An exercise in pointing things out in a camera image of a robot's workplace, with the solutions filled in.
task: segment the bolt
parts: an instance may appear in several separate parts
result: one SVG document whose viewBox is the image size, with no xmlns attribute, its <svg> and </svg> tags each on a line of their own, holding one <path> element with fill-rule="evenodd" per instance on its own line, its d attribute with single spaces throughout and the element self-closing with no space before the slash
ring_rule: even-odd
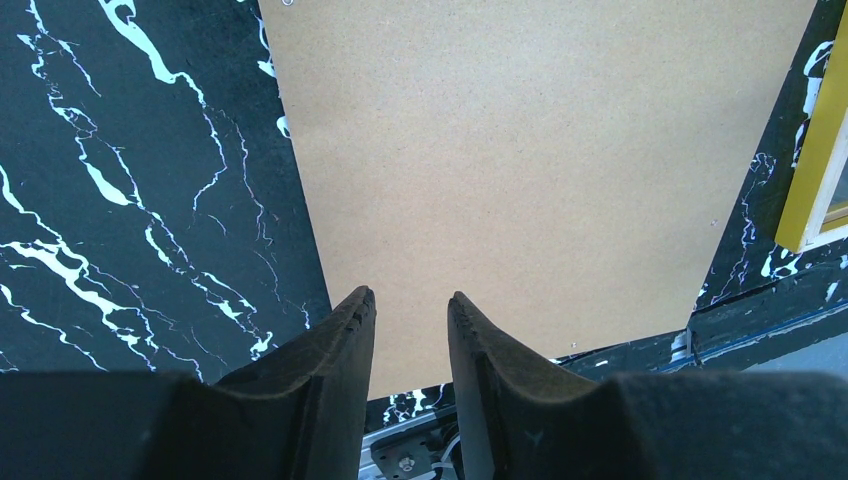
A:
<svg viewBox="0 0 848 480">
<path fill-rule="evenodd" d="M 400 469 L 403 470 L 404 472 L 411 472 L 412 467 L 414 467 L 414 466 L 415 466 L 415 460 L 413 460 L 412 457 L 410 457 L 410 456 L 403 457 L 398 462 L 398 467 L 400 467 Z"/>
</svg>

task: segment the cable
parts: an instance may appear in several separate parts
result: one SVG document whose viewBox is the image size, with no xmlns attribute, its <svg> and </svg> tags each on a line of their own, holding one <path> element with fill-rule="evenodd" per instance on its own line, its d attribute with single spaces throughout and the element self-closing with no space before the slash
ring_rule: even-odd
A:
<svg viewBox="0 0 848 480">
<path fill-rule="evenodd" d="M 442 454 L 441 463 L 448 462 L 448 460 L 450 459 L 450 454 L 453 451 L 454 447 L 456 447 L 457 443 L 459 443 L 459 434 L 458 433 L 451 439 L 450 442 L 448 442 L 448 446 L 445 448 L 445 453 Z"/>
</svg>

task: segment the white vein pattern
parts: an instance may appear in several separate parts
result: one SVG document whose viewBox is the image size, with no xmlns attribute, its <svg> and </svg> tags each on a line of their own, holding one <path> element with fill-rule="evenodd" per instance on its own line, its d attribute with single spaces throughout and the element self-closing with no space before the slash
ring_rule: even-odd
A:
<svg viewBox="0 0 848 480">
<path fill-rule="evenodd" d="M 839 286 L 839 280 L 831 283 L 827 286 L 827 293 L 825 293 L 824 301 L 829 302 L 831 298 L 833 298 L 833 293 L 836 292 L 836 287 Z"/>
<path fill-rule="evenodd" d="M 445 384 L 439 385 L 439 398 L 430 405 L 423 405 L 422 402 L 427 399 L 427 396 L 422 390 L 412 390 L 405 393 L 389 395 L 389 407 L 383 411 L 383 425 L 387 426 L 392 423 L 400 423 L 410 418 L 415 418 L 418 415 L 426 413 L 430 410 L 438 408 L 439 403 L 445 394 Z M 402 400 L 414 399 L 415 404 L 410 411 L 409 406 Z"/>
<path fill-rule="evenodd" d="M 804 113 L 804 119 L 795 134 L 795 149 L 791 164 L 792 168 L 795 168 L 798 164 L 798 158 L 801 153 L 801 144 L 803 143 L 804 134 L 809 127 L 810 118 L 812 117 L 816 99 L 818 98 L 819 90 L 821 89 L 822 78 L 824 76 L 824 71 L 827 68 L 827 62 L 830 58 L 830 51 L 832 47 L 833 41 L 820 43 L 813 49 L 812 53 L 807 58 L 807 61 L 804 63 L 803 75 L 806 79 L 806 94 L 801 107 L 801 110 Z M 710 298 L 709 305 L 714 305 L 732 295 L 733 291 L 730 290 L 731 285 L 735 283 L 741 286 L 745 282 L 746 275 L 750 272 L 749 267 L 751 266 L 752 259 L 749 258 L 749 247 L 757 240 L 757 226 L 751 219 L 748 199 L 752 193 L 761 189 L 769 182 L 776 163 L 776 158 L 763 152 L 757 153 L 751 161 L 751 165 L 749 167 L 750 172 L 757 176 L 761 176 L 762 179 L 754 182 L 746 191 L 743 191 L 740 194 L 739 204 L 742 207 L 742 218 L 745 221 L 745 226 L 743 227 L 742 233 L 739 237 L 739 241 L 742 244 L 742 255 L 733 265 L 733 268 L 722 286 L 722 289 Z M 789 250 L 775 245 L 763 261 L 763 265 L 760 268 L 759 273 L 763 278 L 767 278 L 770 281 L 780 280 L 790 275 L 794 275 L 795 273 L 798 273 L 799 270 L 809 268 L 805 265 L 798 265 L 802 256 L 803 254 L 795 255 Z M 706 291 L 707 286 L 708 284 L 704 285 L 699 297 Z"/>
<path fill-rule="evenodd" d="M 236 164 L 237 167 L 234 170 L 238 170 L 239 167 L 242 169 L 240 180 L 244 184 L 250 201 L 258 212 L 255 217 L 256 239 L 257 241 L 261 241 L 261 247 L 267 248 L 270 246 L 273 243 L 273 239 L 267 233 L 265 217 L 271 214 L 267 212 L 267 209 L 257 199 L 251 188 L 248 175 L 250 152 L 248 151 L 245 138 L 239 126 L 226 112 L 215 109 L 206 102 L 201 86 L 188 73 L 172 72 L 168 69 L 151 39 L 134 22 L 137 10 L 133 0 L 98 0 L 98 2 L 114 29 L 147 56 L 150 61 L 152 74 L 156 80 L 170 86 L 170 88 L 189 88 L 196 96 L 198 114 L 202 116 L 209 127 L 209 139 L 217 149 L 220 167 L 210 172 L 208 183 L 200 188 L 193 197 L 190 208 L 194 221 L 197 222 L 199 214 L 201 218 L 209 218 L 214 221 L 220 227 L 223 236 L 227 236 L 228 234 L 228 228 L 218 216 L 203 211 L 203 199 L 214 193 L 221 179 L 230 174 L 229 170 L 233 165 L 232 162 L 236 161 L 235 159 L 228 158 L 227 152 L 221 143 L 222 137 L 219 134 L 219 130 L 221 122 L 224 122 L 228 128 L 231 127 L 230 130 L 235 130 L 239 138 L 241 150 L 240 162 Z M 131 14 L 121 18 L 117 10 L 120 7 L 128 9 Z M 130 164 L 124 160 L 122 148 L 110 143 L 102 136 L 102 129 L 98 126 L 96 119 L 86 113 L 87 109 L 84 104 L 81 101 L 68 98 L 63 93 L 61 85 L 54 81 L 50 75 L 50 65 L 53 62 L 69 60 L 79 71 L 79 74 L 85 80 L 91 92 L 97 97 L 102 97 L 101 92 L 95 86 L 97 78 L 89 74 L 83 62 L 80 61 L 77 53 L 74 51 L 74 48 L 78 45 L 51 34 L 50 29 L 45 25 L 38 11 L 36 0 L 30 0 L 26 12 L 33 19 L 35 31 L 32 33 L 20 33 L 17 35 L 17 38 L 34 53 L 34 63 L 32 63 L 30 70 L 31 74 L 40 79 L 45 86 L 46 105 L 55 115 L 72 127 L 72 141 L 79 152 L 76 160 L 91 179 L 91 185 L 97 189 L 103 201 L 113 205 L 118 214 L 126 211 L 126 209 L 132 209 L 148 218 L 146 227 L 143 230 L 139 229 L 137 234 L 149 245 L 153 254 L 151 259 L 154 259 L 154 261 L 158 260 L 172 275 L 177 276 L 177 278 L 182 279 L 188 285 L 194 287 L 203 296 L 207 304 L 217 308 L 244 334 L 250 336 L 253 339 L 253 344 L 249 349 L 249 356 L 253 360 L 258 359 L 263 352 L 268 350 L 269 343 L 273 338 L 273 332 L 262 331 L 253 323 L 251 317 L 258 313 L 257 308 L 244 295 L 223 280 L 221 274 L 213 273 L 207 268 L 196 265 L 191 259 L 190 252 L 179 243 L 179 234 L 176 230 L 168 227 L 162 214 L 154 211 L 145 204 L 142 195 L 143 186 L 140 186 L 141 182 L 133 175 Z M 267 42 L 264 39 L 264 24 L 261 20 L 259 26 L 260 42 L 267 51 Z M 267 62 L 264 64 L 259 62 L 259 67 L 273 76 L 273 66 L 270 62 L 269 52 Z M 103 149 L 102 147 L 105 147 L 111 155 L 111 160 L 107 159 L 107 161 L 112 162 L 111 166 L 117 166 L 118 169 L 110 168 L 113 173 L 104 173 L 103 155 L 100 155 L 96 161 L 94 158 L 91 158 L 97 155 L 90 153 L 94 151 L 92 150 L 93 146 L 97 147 L 97 151 L 101 151 Z M 123 178 L 116 178 L 114 171 L 122 172 Z M 161 308 L 148 306 L 143 299 L 144 293 L 138 291 L 137 285 L 122 281 L 116 275 L 107 271 L 107 269 L 95 265 L 85 255 L 75 250 L 75 246 L 79 246 L 83 242 L 69 245 L 63 238 L 63 235 L 56 228 L 48 225 L 34 208 L 27 208 L 18 199 L 15 195 L 15 189 L 23 187 L 23 182 L 16 183 L 14 179 L 9 177 L 9 174 L 2 165 L 0 165 L 0 179 L 2 179 L 3 200 L 18 215 L 34 222 L 39 228 L 39 231 L 42 232 L 35 239 L 22 238 L 0 244 L 0 256 L 2 256 L 4 251 L 9 253 L 14 252 L 20 257 L 29 259 L 32 262 L 31 264 L 24 265 L 21 262 L 13 263 L 3 258 L 10 270 L 21 271 L 46 267 L 53 275 L 63 281 L 68 291 L 72 292 L 78 299 L 86 302 L 86 304 L 96 307 L 101 314 L 100 324 L 111 332 L 115 339 L 122 342 L 133 355 L 143 359 L 148 369 L 155 371 L 157 369 L 154 364 L 155 357 L 158 353 L 164 353 L 176 361 L 190 364 L 196 372 L 197 377 L 203 380 L 203 372 L 197 359 L 183 353 L 178 353 L 169 346 L 161 345 L 156 340 L 155 332 L 158 328 L 173 330 L 180 323 L 178 320 L 166 315 Z M 270 254 L 270 257 L 274 261 L 272 264 L 271 261 L 267 260 L 266 256 L 263 256 L 258 251 L 254 251 L 254 253 L 262 258 L 274 279 L 273 294 L 280 307 L 285 310 L 285 302 L 294 305 L 281 296 L 279 292 L 279 278 L 274 266 L 277 262 L 273 254 Z M 60 260 L 61 257 L 74 260 L 77 266 L 68 267 Z M 69 339 L 74 336 L 70 333 L 73 330 L 63 330 L 53 325 L 51 323 L 52 320 L 49 319 L 36 319 L 32 315 L 32 309 L 30 307 L 21 304 L 18 300 L 13 300 L 17 299 L 17 295 L 14 295 L 14 288 L 13 284 L 0 285 L 0 291 L 2 291 L 6 303 L 10 309 L 18 312 L 21 320 L 55 332 L 60 343 L 73 348 L 79 354 L 87 357 L 94 367 L 105 370 L 100 362 L 95 359 L 91 351 Z M 116 292 L 121 293 L 124 301 L 115 299 L 116 297 L 113 294 Z M 299 308 L 304 315 L 304 326 L 308 329 L 310 327 L 309 312 L 305 307 L 306 304 L 303 304 Z M 125 325 L 117 320 L 117 317 L 120 315 L 116 314 L 119 312 L 132 313 L 134 318 L 140 320 L 143 328 L 139 328 L 135 324 Z M 91 332 L 78 325 L 73 325 L 73 327 L 89 336 L 93 336 Z M 215 358 L 221 364 L 227 366 L 219 354 L 200 343 L 197 335 L 195 335 L 193 326 L 190 326 L 189 331 L 191 340 L 189 340 L 188 334 L 183 334 L 183 337 L 188 342 L 193 343 L 206 355 Z M 0 372 L 17 369 L 18 367 L 9 360 L 6 353 L 0 350 Z"/>
<path fill-rule="evenodd" d="M 268 46 L 268 36 L 265 34 L 265 22 L 259 16 L 256 16 L 256 20 L 259 22 L 259 41 L 262 43 L 262 46 L 265 48 L 265 51 L 268 52 L 268 60 L 259 60 L 256 63 L 259 65 L 259 69 L 263 72 L 267 73 L 273 78 L 277 78 L 277 71 L 274 69 L 274 63 L 271 59 L 271 48 Z M 280 101 L 282 102 L 283 96 L 282 92 L 280 93 Z M 286 119 L 285 115 L 282 115 L 277 119 L 277 129 L 280 133 L 283 134 L 286 138 L 291 138 L 291 134 L 289 133 L 289 122 Z"/>
</svg>

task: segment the white marble vein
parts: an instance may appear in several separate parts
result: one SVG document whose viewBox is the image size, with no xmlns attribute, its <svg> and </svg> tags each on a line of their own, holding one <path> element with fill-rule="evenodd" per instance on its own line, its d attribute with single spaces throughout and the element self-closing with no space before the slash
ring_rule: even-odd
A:
<svg viewBox="0 0 848 480">
<path fill-rule="evenodd" d="M 2 358 L 3 362 L 6 364 L 5 366 L 0 367 L 0 373 L 9 373 L 9 372 L 20 371 L 20 369 L 17 367 L 17 365 L 15 365 L 11 361 L 9 361 L 9 358 L 6 357 L 6 353 L 3 352 L 3 350 L 0 350 L 0 358 Z"/>
<path fill-rule="evenodd" d="M 262 43 L 262 47 L 264 47 L 265 51 L 268 52 L 268 60 L 258 60 L 256 63 L 259 65 L 260 70 L 273 78 L 277 78 L 277 71 L 274 68 L 274 63 L 271 58 L 271 48 L 268 46 L 268 35 L 265 32 L 265 22 L 259 16 L 256 16 L 256 20 L 259 22 L 259 42 Z M 282 101 L 282 92 L 280 92 L 280 102 Z M 289 139 L 291 138 L 291 134 L 289 133 L 289 122 L 285 115 L 277 118 L 277 129 L 284 137 Z"/>
<path fill-rule="evenodd" d="M 763 268 L 760 270 L 760 275 L 771 280 L 780 280 L 798 273 L 798 261 L 801 260 L 801 257 L 804 255 L 803 253 L 795 255 L 789 250 L 783 248 L 780 252 L 780 258 L 777 259 L 774 258 L 774 253 L 778 248 L 781 247 L 778 245 L 774 246 L 769 255 L 766 257 Z"/>
<path fill-rule="evenodd" d="M 772 173 L 774 172 L 776 164 L 776 158 L 765 153 L 757 153 L 751 161 L 751 165 L 748 167 L 751 173 L 763 175 L 763 179 L 751 184 L 750 188 L 748 188 L 748 190 L 740 196 L 739 204 L 742 206 L 742 219 L 745 221 L 745 226 L 742 228 L 742 235 L 739 238 L 739 241 L 742 244 L 742 255 L 733 265 L 733 268 L 730 269 L 730 274 L 728 275 L 724 286 L 722 286 L 721 290 L 710 299 L 710 305 L 714 305 L 727 298 L 731 294 L 731 292 L 728 292 L 728 288 L 734 281 L 738 282 L 739 286 L 745 282 L 745 276 L 747 275 L 748 267 L 751 263 L 748 258 L 748 247 L 757 240 L 757 227 L 754 225 L 753 220 L 751 220 L 748 198 L 755 190 L 768 183 L 771 179 Z"/>
<path fill-rule="evenodd" d="M 198 213 L 198 202 L 201 200 L 201 197 L 210 192 L 213 187 L 216 186 L 219 179 L 227 174 L 227 170 L 230 168 L 230 163 L 228 162 L 227 156 L 225 155 L 225 149 L 221 143 L 221 138 L 218 133 L 218 129 L 216 127 L 215 121 L 213 118 L 224 117 L 228 122 L 230 122 L 236 129 L 236 132 L 240 139 L 240 146 L 242 151 L 242 180 L 244 185 L 250 195 L 251 200 L 256 205 L 258 209 L 258 214 L 256 216 L 256 230 L 257 230 L 257 239 L 261 239 L 265 243 L 265 248 L 269 246 L 273 240 L 267 235 L 267 228 L 265 225 L 264 214 L 267 213 L 267 209 L 262 205 L 256 196 L 253 193 L 253 190 L 250 186 L 249 177 L 248 177 L 248 157 L 249 152 L 245 145 L 245 139 L 241 134 L 241 130 L 238 125 L 233 122 L 225 112 L 216 110 L 209 106 L 206 103 L 204 92 L 201 87 L 194 81 L 194 79 L 185 72 L 171 72 L 165 65 L 162 56 L 159 51 L 153 45 L 150 38 L 147 34 L 133 21 L 136 16 L 136 6 L 133 0 L 98 0 L 103 12 L 106 14 L 107 18 L 111 22 L 112 26 L 115 30 L 121 34 L 124 38 L 129 40 L 135 47 L 144 52 L 149 61 L 150 67 L 152 70 L 153 76 L 168 85 L 177 85 L 183 84 L 190 88 L 196 98 L 199 105 L 199 113 L 203 116 L 204 120 L 207 122 L 209 126 L 209 137 L 214 142 L 218 150 L 218 156 L 220 157 L 220 167 L 217 168 L 210 175 L 209 182 L 204 185 L 193 198 L 192 212 L 194 214 Z M 131 12 L 131 15 L 126 18 L 119 18 L 117 9 L 119 7 L 126 7 Z M 273 338 L 273 333 L 270 331 L 263 332 L 259 328 L 257 328 L 251 321 L 251 316 L 257 313 L 256 307 L 254 307 L 250 301 L 248 301 L 244 296 L 242 296 L 239 292 L 237 292 L 234 288 L 228 285 L 225 281 L 221 280 L 220 277 L 216 274 L 213 274 L 208 271 L 204 271 L 201 268 L 196 267 L 189 258 L 188 252 L 178 243 L 175 233 L 169 229 L 165 221 L 163 220 L 162 215 L 159 213 L 149 209 L 145 206 L 142 195 L 140 192 L 139 185 L 134 178 L 129 165 L 124 161 L 122 156 L 122 148 L 112 145 L 107 142 L 105 139 L 101 138 L 99 133 L 99 127 L 97 123 L 92 119 L 85 111 L 84 107 L 81 105 L 74 105 L 71 99 L 66 98 L 66 96 L 62 93 L 60 89 L 60 85 L 54 82 L 49 74 L 48 74 L 48 63 L 52 61 L 51 57 L 55 52 L 64 52 L 66 54 L 66 58 L 69 58 L 70 61 L 75 65 L 75 67 L 79 70 L 80 74 L 85 79 L 88 88 L 96 94 L 98 97 L 102 97 L 100 92 L 95 88 L 95 79 L 92 78 L 92 75 L 84 68 L 82 63 L 79 61 L 76 53 L 74 52 L 74 48 L 78 47 L 78 45 L 74 42 L 63 40 L 57 38 L 52 35 L 48 28 L 46 27 L 44 20 L 41 18 L 41 15 L 37 9 L 36 0 L 31 0 L 29 3 L 29 7 L 26 10 L 32 17 L 35 22 L 36 29 L 38 33 L 36 34 L 19 34 L 17 38 L 26 45 L 30 50 L 35 53 L 35 62 L 31 66 L 31 72 L 33 75 L 41 79 L 47 89 L 47 103 L 49 104 L 52 111 L 58 115 L 62 120 L 64 120 L 68 125 L 73 128 L 74 136 L 73 141 L 78 149 L 77 160 L 82 164 L 86 173 L 91 178 L 93 186 L 100 193 L 101 197 L 118 207 L 129 207 L 137 209 L 141 212 L 144 212 L 149 216 L 150 221 L 147 226 L 143 230 L 143 237 L 146 243 L 151 247 L 151 249 L 155 252 L 156 258 L 165 266 L 167 266 L 172 272 L 188 279 L 188 281 L 203 292 L 205 296 L 205 300 L 210 305 L 218 308 L 226 317 L 231 319 L 235 324 L 245 333 L 251 335 L 254 338 L 254 344 L 250 347 L 249 354 L 252 359 L 257 359 L 261 355 L 261 353 L 267 351 L 269 342 Z M 263 47 L 268 51 L 267 42 L 264 37 L 264 23 L 260 21 L 260 42 Z M 263 68 L 263 71 L 269 73 L 267 69 L 271 69 L 273 73 L 273 66 L 271 64 L 270 52 L 267 64 L 262 64 L 260 62 L 260 68 Z M 89 152 L 86 148 L 87 144 L 90 142 L 97 142 L 102 146 L 108 148 L 112 154 L 112 161 L 116 162 L 116 165 L 120 168 L 120 171 L 123 172 L 125 178 L 118 179 L 114 177 L 109 177 L 104 174 L 104 172 L 95 166 L 89 158 Z M 156 354 L 156 352 L 162 350 L 171 357 L 176 360 L 187 362 L 193 365 L 198 378 L 202 379 L 203 375 L 200 369 L 200 365 L 197 360 L 193 358 L 186 358 L 174 351 L 170 348 L 158 345 L 155 341 L 154 327 L 151 324 L 150 318 L 154 318 L 157 322 L 163 323 L 169 327 L 173 327 L 176 320 L 165 315 L 161 310 L 148 307 L 145 305 L 142 297 L 136 292 L 138 288 L 137 285 L 130 285 L 124 281 L 119 280 L 114 275 L 98 268 L 96 265 L 92 264 L 85 256 L 77 253 L 74 249 L 65 242 L 62 235 L 56 231 L 55 229 L 49 227 L 42 221 L 42 218 L 35 211 L 27 210 L 22 203 L 18 200 L 18 198 L 12 192 L 11 179 L 8 177 L 6 170 L 0 166 L 0 174 L 2 175 L 2 194 L 3 199 L 11 205 L 20 215 L 30 216 L 35 222 L 38 224 L 46 232 L 49 232 L 49 236 L 53 238 L 41 238 L 34 242 L 29 242 L 25 240 L 21 241 L 11 241 L 4 244 L 0 244 L 0 251 L 3 249 L 11 250 L 16 252 L 17 254 L 32 259 L 38 262 L 40 265 L 47 267 L 53 274 L 58 275 L 62 279 L 64 279 L 64 283 L 67 288 L 73 292 L 78 298 L 81 300 L 97 307 L 101 312 L 101 324 L 108 328 L 110 332 L 114 334 L 116 338 L 121 340 L 129 350 L 131 350 L 135 355 L 141 357 L 147 367 L 150 370 L 155 370 L 155 366 L 152 363 L 152 357 Z M 216 216 L 206 213 L 207 217 L 214 220 L 219 227 L 222 229 L 224 236 L 227 235 L 227 228 L 224 223 Z M 77 242 L 75 245 L 82 245 L 83 242 Z M 69 268 L 62 264 L 59 261 L 59 255 L 65 255 L 69 258 L 72 258 L 79 262 L 80 266 L 77 268 Z M 276 295 L 280 304 L 280 294 L 279 294 L 279 279 L 277 276 L 277 272 L 270 262 L 266 260 L 266 264 L 271 270 L 272 274 L 275 278 L 275 288 L 274 294 Z M 12 270 L 17 270 L 19 268 L 36 268 L 33 265 L 9 265 Z M 110 294 L 111 291 L 107 286 L 94 278 L 92 272 L 96 272 L 96 275 L 100 278 L 108 278 L 112 283 L 119 285 L 118 288 L 125 288 L 129 291 L 133 297 L 137 301 L 137 305 L 120 305 L 113 300 L 108 299 L 103 294 L 95 291 L 96 289 L 90 288 L 91 286 L 99 286 L 105 292 Z M 11 300 L 11 292 L 12 290 L 9 287 L 5 287 L 3 291 L 4 296 L 7 299 L 7 302 L 10 305 L 12 304 Z M 30 314 L 30 311 L 25 309 L 20 305 L 13 305 L 15 308 L 22 309 L 22 317 L 24 320 L 42 326 L 44 328 L 49 328 L 56 330 L 60 335 L 60 340 L 63 343 L 67 343 L 65 340 L 67 339 L 67 335 L 64 331 L 55 327 L 53 325 L 49 325 L 45 323 L 43 320 L 40 322 L 35 321 Z M 309 313 L 305 309 L 305 304 L 300 307 L 301 311 L 305 316 L 305 328 L 309 328 Z M 141 319 L 145 325 L 144 331 L 136 331 L 133 328 L 121 326 L 116 323 L 113 323 L 111 320 L 111 316 L 115 312 L 119 311 L 132 311 L 136 315 L 137 318 Z M 194 339 L 197 346 L 204 351 L 206 354 L 217 357 L 218 360 L 223 362 L 223 359 L 208 349 L 200 345 L 200 342 L 197 341 L 196 335 L 192 331 L 192 338 Z M 78 347 L 78 350 L 81 353 L 85 353 L 86 355 L 89 352 L 85 352 L 81 347 Z M 90 357 L 91 361 L 98 368 L 102 368 L 97 364 L 97 361 L 94 360 L 93 357 Z"/>
<path fill-rule="evenodd" d="M 306 302 L 303 302 L 300 306 L 297 306 L 291 300 L 286 299 L 286 301 L 303 314 L 303 328 L 307 330 L 311 329 L 312 325 L 309 323 L 309 311 L 306 310 Z"/>
<path fill-rule="evenodd" d="M 424 395 L 422 390 L 412 390 L 409 392 L 398 393 L 395 395 L 389 395 L 389 407 L 383 411 L 383 425 L 388 425 L 392 421 L 392 416 L 394 416 L 395 423 L 404 422 L 409 420 L 410 418 L 415 418 L 418 415 L 421 415 L 424 412 L 432 410 L 436 406 L 439 405 L 439 402 L 442 401 L 442 398 L 445 394 L 445 384 L 441 384 L 439 386 L 439 398 L 436 399 L 430 405 L 423 405 L 423 401 L 427 399 L 427 396 Z M 403 395 L 403 399 L 413 398 L 415 399 L 415 405 L 412 406 L 412 411 L 409 411 L 408 407 L 403 403 L 398 403 Z"/>
<path fill-rule="evenodd" d="M 813 50 L 813 53 L 810 55 L 810 58 L 807 59 L 807 63 L 804 64 L 804 76 L 807 78 L 807 95 L 804 98 L 804 105 L 802 110 L 806 118 L 801 125 L 798 127 L 798 131 L 795 133 L 795 154 L 792 157 L 792 168 L 795 168 L 798 165 L 798 159 L 801 156 L 801 142 L 804 137 L 804 132 L 809 128 L 809 120 L 813 116 L 813 110 L 816 106 L 816 99 L 819 96 L 819 90 L 821 90 L 821 83 L 824 77 L 824 70 L 827 68 L 827 62 L 830 59 L 830 51 L 833 47 L 833 42 L 822 42 L 818 47 Z M 822 66 L 821 76 L 814 75 L 813 69 L 817 66 Z"/>
<path fill-rule="evenodd" d="M 835 281 L 828 285 L 827 292 L 825 293 L 824 301 L 829 302 L 831 298 L 833 298 L 833 293 L 836 292 L 836 287 L 839 286 L 839 281 Z"/>
</svg>

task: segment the black marble pattern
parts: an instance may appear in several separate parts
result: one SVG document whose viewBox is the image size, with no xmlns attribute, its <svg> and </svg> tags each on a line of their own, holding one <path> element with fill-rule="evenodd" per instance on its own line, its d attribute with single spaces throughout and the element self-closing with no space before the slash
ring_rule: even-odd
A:
<svg viewBox="0 0 848 480">
<path fill-rule="evenodd" d="M 844 8 L 844 0 L 820 0 L 816 4 L 695 310 L 721 304 L 822 263 L 848 267 L 848 243 L 844 241 L 800 255 L 774 243 Z M 821 295 L 836 301 L 844 288 L 848 284 L 827 285 Z"/>
<path fill-rule="evenodd" d="M 255 0 L 8 0 L 0 51 L 0 371 L 213 382 L 329 313 Z"/>
</svg>

